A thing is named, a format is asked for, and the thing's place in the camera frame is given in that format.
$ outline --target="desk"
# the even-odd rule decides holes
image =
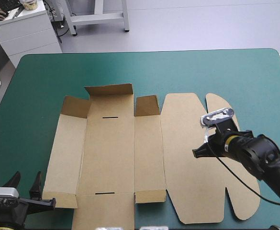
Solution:
[[[15,67],[26,54],[62,53],[42,1],[36,10],[23,10],[12,19],[16,11],[0,21],[0,45]]]
[[[31,66],[44,68],[32,71]],[[195,92],[203,104],[206,93],[216,93],[233,106],[242,129],[264,133],[280,147],[280,57],[273,49],[29,55],[0,104],[0,185],[19,170],[20,195],[28,197],[36,172],[41,170],[45,179],[65,95],[87,98],[83,86],[126,82],[133,84],[135,97],[157,94],[160,107],[167,93]],[[260,188],[262,195],[279,201],[264,183]],[[280,226],[280,207],[265,201],[252,218],[238,221],[226,200],[224,221],[204,225],[181,224],[168,197],[165,203],[137,205],[135,210],[136,227]],[[71,210],[57,210],[29,216],[26,226],[69,229],[71,221]]]

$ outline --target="cardboard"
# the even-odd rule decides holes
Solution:
[[[208,112],[212,112],[220,108],[231,107],[231,105],[226,100],[213,93],[206,95],[206,102]],[[239,129],[236,116],[234,116],[233,120]],[[260,194],[260,188],[257,179],[250,175],[242,164],[228,158],[222,158],[222,160],[248,186]],[[260,198],[249,191],[246,187],[242,186],[241,183],[227,169],[223,168],[223,174],[226,178],[224,182],[228,190],[235,215],[241,220],[250,218],[258,209],[260,205]]]
[[[135,202],[164,202],[166,187],[157,96],[137,98],[134,126]]]
[[[259,199],[213,158],[194,158],[203,143],[206,111],[193,93],[136,100],[131,84],[85,87],[89,100],[66,96],[49,160],[43,199],[77,208],[73,230],[134,229],[134,203],[164,202],[166,189],[183,223],[221,222],[225,189],[235,215],[252,216]],[[209,110],[230,105],[207,95]],[[259,192],[237,162],[224,161]]]
[[[135,117],[131,84],[85,89],[89,100],[64,99],[43,198],[77,208],[73,230],[133,230],[134,197],[166,197],[157,97],[139,98]]]
[[[49,159],[43,199],[56,198],[57,207],[77,208],[78,187],[88,100],[67,96],[59,116]]]
[[[230,107],[222,98],[208,94],[209,110]],[[181,222],[212,223],[224,219],[227,188],[235,215],[251,217],[259,205],[252,195],[214,158],[196,159],[192,149],[203,144],[205,130],[200,116],[206,111],[194,93],[173,93],[165,98],[161,113],[164,166],[167,190]],[[257,180],[231,159],[224,159],[233,171],[259,192]]]

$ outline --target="black cable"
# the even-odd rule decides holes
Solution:
[[[69,28],[62,34],[62,35],[59,35],[59,37],[62,37],[63,35],[65,35],[67,32],[69,31]]]
[[[47,2],[47,1],[43,0],[43,2],[45,2],[45,3],[48,5],[48,7],[49,7],[49,11],[50,11],[50,13],[52,14],[52,17],[53,17],[53,21],[55,22],[55,17],[54,17],[54,14],[53,14],[52,8],[50,7],[50,5],[48,4],[48,2]],[[60,43],[62,43],[62,40],[61,40],[61,38],[60,38],[60,37],[59,37],[59,35],[58,35],[58,31],[57,31],[56,26],[54,26],[54,30],[55,30],[55,34],[56,34],[56,36],[57,36],[57,38],[58,38],[59,42],[60,42]]]
[[[68,31],[69,31],[69,28],[62,35],[59,35],[59,37],[65,35]]]
[[[212,150],[212,148],[210,147],[209,143],[207,143],[207,146],[209,147],[210,151],[212,152],[212,154],[217,158],[217,160],[239,181],[241,182],[247,189],[249,189],[251,192],[253,192],[254,194],[256,194],[257,196],[259,196],[262,200],[265,200],[271,204],[274,205],[279,205],[280,203],[269,200],[263,196],[261,196],[259,193],[257,193],[254,189],[252,189],[251,187],[249,187],[244,181],[242,181],[217,155],[216,153]]]

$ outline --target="box flap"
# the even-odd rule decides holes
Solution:
[[[142,203],[156,203],[156,202],[165,202],[166,200],[166,190],[154,190],[154,191],[140,191],[135,192],[135,202],[137,204]]]
[[[212,93],[206,95],[206,102],[208,112],[231,107],[222,97]],[[234,116],[233,120],[239,128],[236,116]],[[229,158],[223,158],[222,160],[233,172],[238,173],[242,181],[260,194],[257,179],[250,175],[241,163]],[[226,168],[223,168],[223,171],[222,176],[236,217],[241,220],[250,218],[258,209],[260,198],[244,187]]]
[[[215,98],[210,97],[207,101],[213,105],[210,107],[214,107],[214,104],[216,107],[220,106]],[[221,222],[224,218],[227,187],[232,190],[230,198],[233,198],[236,216],[246,219],[254,214],[258,199],[249,191],[246,192],[241,183],[233,181],[233,176],[226,172],[226,168],[217,159],[196,159],[191,153],[192,149],[203,144],[205,129],[199,122],[203,114],[206,111],[193,93],[166,96],[161,112],[161,128],[167,190],[174,208],[179,219],[186,224]],[[245,173],[238,162],[233,162],[230,167],[255,190],[258,189],[253,176]]]
[[[132,84],[120,85],[104,85],[104,86],[87,86],[86,91],[90,96],[105,96],[105,95],[124,95],[133,94]]]
[[[160,115],[156,95],[138,97],[135,104],[135,116]]]
[[[138,116],[134,120],[135,202],[164,202],[166,187],[157,97],[140,97],[136,101],[135,110]]]
[[[134,229],[134,194],[78,196],[72,230],[95,230],[98,227]]]
[[[77,208],[76,192],[86,125],[85,118],[59,116],[43,189],[43,199],[56,198],[56,207]]]
[[[65,96],[61,114],[87,118],[91,101],[72,96]]]

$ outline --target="green tabletop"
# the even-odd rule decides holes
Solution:
[[[28,197],[36,173],[42,171],[45,179],[65,95],[87,98],[83,86],[127,82],[133,84],[135,97],[157,94],[160,107],[167,93],[195,92],[203,103],[206,93],[216,93],[233,106],[241,129],[264,133],[280,147],[280,57],[273,49],[28,55],[0,104],[0,185],[19,170],[19,192]],[[260,189],[263,196],[279,201],[264,183]],[[234,217],[228,199],[224,212],[221,223],[183,225],[167,197],[165,203],[137,205],[135,222],[137,228],[280,226],[280,207],[265,201],[246,221]],[[70,229],[72,215],[69,209],[34,214],[26,227]]]

